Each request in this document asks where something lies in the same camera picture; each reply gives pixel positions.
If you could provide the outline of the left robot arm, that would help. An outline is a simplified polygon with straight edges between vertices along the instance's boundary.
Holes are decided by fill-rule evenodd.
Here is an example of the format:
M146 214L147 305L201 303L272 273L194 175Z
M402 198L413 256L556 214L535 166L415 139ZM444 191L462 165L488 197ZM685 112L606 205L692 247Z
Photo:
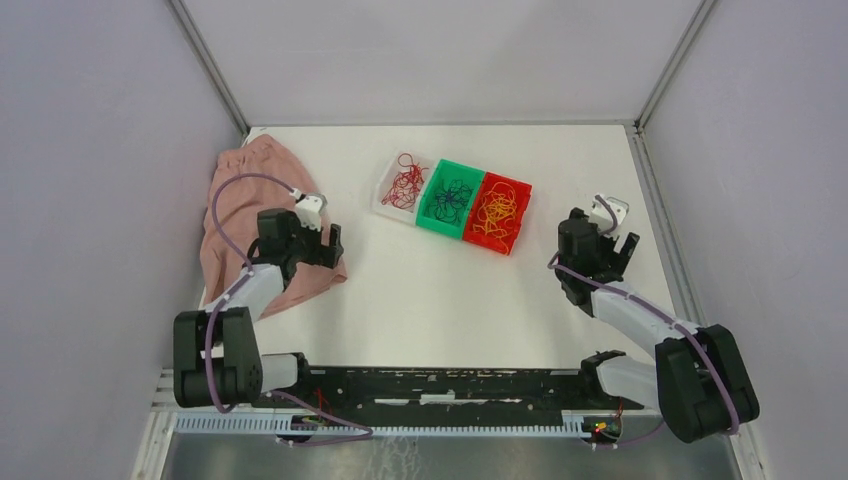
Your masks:
M332 270L340 264L342 229L336 223L311 229L284 208L260 212L257 227L236 281L202 309L174 320L173 393L183 408L229 412L275 388L294 407L313 397L314 379L302 372L304 356L261 355L254 324L300 267Z

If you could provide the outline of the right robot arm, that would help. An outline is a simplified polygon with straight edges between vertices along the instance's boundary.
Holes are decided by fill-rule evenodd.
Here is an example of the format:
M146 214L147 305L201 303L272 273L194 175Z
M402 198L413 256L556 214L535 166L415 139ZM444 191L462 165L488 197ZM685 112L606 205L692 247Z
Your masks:
M557 251L548 263L566 298L583 313L629 338L651 358L623 351L584 359L577 392L591 408L615 397L659 412L684 442L733 435L761 414L761 405L732 332L679 319L636 294L624 273L639 242L631 233L616 245L614 215L574 208L557 227Z

